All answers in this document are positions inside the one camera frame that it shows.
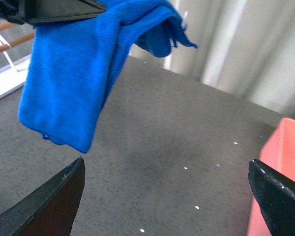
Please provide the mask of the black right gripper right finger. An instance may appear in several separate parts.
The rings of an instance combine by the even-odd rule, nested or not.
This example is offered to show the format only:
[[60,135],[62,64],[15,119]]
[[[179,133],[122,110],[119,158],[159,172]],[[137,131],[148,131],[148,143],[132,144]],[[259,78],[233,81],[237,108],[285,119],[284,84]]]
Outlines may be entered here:
[[259,159],[249,162],[249,184],[272,236],[295,236],[295,181]]

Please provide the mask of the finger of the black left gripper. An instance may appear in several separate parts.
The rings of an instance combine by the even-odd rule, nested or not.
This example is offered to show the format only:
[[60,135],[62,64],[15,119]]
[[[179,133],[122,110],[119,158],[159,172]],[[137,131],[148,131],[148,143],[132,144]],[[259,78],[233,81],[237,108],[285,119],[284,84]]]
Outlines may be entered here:
[[95,0],[0,0],[0,19],[20,25],[92,19],[106,10]]

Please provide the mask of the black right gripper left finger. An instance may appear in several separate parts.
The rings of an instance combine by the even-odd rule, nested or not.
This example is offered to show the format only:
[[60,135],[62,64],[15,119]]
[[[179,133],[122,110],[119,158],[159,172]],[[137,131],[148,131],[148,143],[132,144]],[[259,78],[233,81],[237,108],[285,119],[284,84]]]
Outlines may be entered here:
[[0,236],[68,236],[85,186],[79,157],[0,215]]

